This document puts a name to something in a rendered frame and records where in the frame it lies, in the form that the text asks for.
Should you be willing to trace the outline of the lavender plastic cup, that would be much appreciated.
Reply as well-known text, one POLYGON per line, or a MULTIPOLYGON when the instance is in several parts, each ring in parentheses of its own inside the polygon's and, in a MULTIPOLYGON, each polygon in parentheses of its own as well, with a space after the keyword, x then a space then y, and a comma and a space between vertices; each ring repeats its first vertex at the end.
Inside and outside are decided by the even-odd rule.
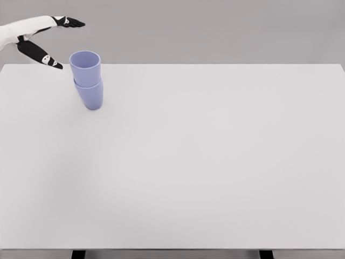
POLYGON ((93 87, 101 80, 101 58, 93 51, 71 54, 69 64, 75 82, 81 87, 93 87))
POLYGON ((86 108, 89 110, 98 110, 102 107, 104 99, 104 86, 102 79, 91 87, 81 87, 75 80, 74 85, 86 108))

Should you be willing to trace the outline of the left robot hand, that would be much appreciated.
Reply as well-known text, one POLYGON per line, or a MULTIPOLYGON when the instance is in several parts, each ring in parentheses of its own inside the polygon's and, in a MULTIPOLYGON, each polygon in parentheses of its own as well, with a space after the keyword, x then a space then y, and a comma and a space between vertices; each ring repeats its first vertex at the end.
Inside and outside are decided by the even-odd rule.
POLYGON ((31 37, 53 27, 81 28, 86 24, 68 16, 37 16, 0 25, 0 51, 7 45, 15 44, 23 55, 30 59, 56 69, 63 69, 51 55, 37 44, 30 41, 31 37))

